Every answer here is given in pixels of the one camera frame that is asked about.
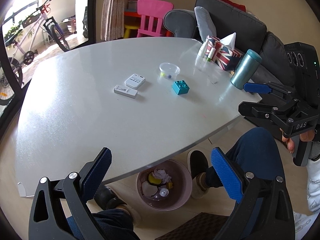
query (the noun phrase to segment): white sleeve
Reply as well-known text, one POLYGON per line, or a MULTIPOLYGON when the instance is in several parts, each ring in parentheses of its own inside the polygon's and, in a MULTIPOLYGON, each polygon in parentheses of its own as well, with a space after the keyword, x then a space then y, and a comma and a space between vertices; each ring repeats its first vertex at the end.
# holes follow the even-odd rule
POLYGON ((320 159, 317 161, 308 160, 308 185, 307 200, 311 212, 320 209, 320 159))
POLYGON ((319 213, 314 213, 311 216, 307 216, 305 214, 299 214, 299 213, 293 212, 295 232, 296 232, 295 240, 301 240, 304 237, 304 235, 308 232, 308 230, 312 226, 313 222, 316 220, 318 214, 319 213))
POLYGON ((313 215, 307 216, 293 212, 296 240, 301 240, 308 232, 313 222, 319 215, 320 211, 320 159, 317 161, 308 160, 308 184, 307 184, 307 200, 308 208, 313 215))

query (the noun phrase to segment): finger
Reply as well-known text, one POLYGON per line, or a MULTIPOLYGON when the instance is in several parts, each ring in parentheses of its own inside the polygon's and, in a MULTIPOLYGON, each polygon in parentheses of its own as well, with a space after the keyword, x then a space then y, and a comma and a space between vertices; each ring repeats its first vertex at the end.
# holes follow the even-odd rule
POLYGON ((294 150, 294 141, 290 138, 287 140, 287 149, 292 152, 294 150))
POLYGON ((305 133, 300 134, 300 140, 303 142, 311 142, 315 137, 315 131, 309 130, 305 133))
POLYGON ((282 141, 286 142, 287 140, 289 140, 289 138, 285 138, 284 136, 282 136, 282 141))

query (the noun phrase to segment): gray sofa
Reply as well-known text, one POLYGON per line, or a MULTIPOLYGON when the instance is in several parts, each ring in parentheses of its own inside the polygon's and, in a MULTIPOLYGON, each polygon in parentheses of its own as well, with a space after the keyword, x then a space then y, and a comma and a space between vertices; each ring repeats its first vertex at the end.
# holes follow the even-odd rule
MULTIPOLYGON (((294 73, 290 68, 284 51, 284 45, 272 32, 267 31, 267 26, 253 15, 243 12, 220 0, 196 0, 196 6, 207 9, 217 29, 218 38, 236 32, 235 47, 246 52, 252 49, 262 57, 262 63, 252 77, 255 83, 268 81, 294 85, 294 73)), ((169 11, 164 17, 164 26, 174 33, 175 37, 192 38, 201 40, 197 28, 194 11, 175 9, 169 11)), ((261 95, 262 103, 279 106, 283 104, 270 95, 261 95)), ((251 119, 259 126, 266 126, 258 119, 251 119)))

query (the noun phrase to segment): white tabletop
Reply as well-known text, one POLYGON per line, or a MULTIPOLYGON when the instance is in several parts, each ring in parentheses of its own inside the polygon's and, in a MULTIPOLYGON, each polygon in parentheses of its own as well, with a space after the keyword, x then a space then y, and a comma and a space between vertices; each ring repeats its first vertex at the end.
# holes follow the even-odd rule
POLYGON ((20 196, 39 179, 65 178, 112 152, 106 182, 169 159, 230 125, 242 101, 229 73, 196 59, 200 43, 182 38, 136 38, 75 49, 39 64, 18 125, 16 178, 20 196), (171 62, 190 90, 177 95, 159 65, 171 62), (135 99, 113 92, 132 74, 146 78, 135 99))

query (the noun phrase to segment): teal bottle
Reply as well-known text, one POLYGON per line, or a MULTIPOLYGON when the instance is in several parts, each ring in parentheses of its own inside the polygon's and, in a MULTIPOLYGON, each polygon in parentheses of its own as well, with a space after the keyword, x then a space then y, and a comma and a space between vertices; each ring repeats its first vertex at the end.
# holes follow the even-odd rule
POLYGON ((258 53, 252 49, 248 49, 242 60, 238 63, 236 71, 231 78, 231 83, 238 89, 243 89, 243 85, 246 84, 253 76, 258 66, 260 65, 262 58, 258 53))

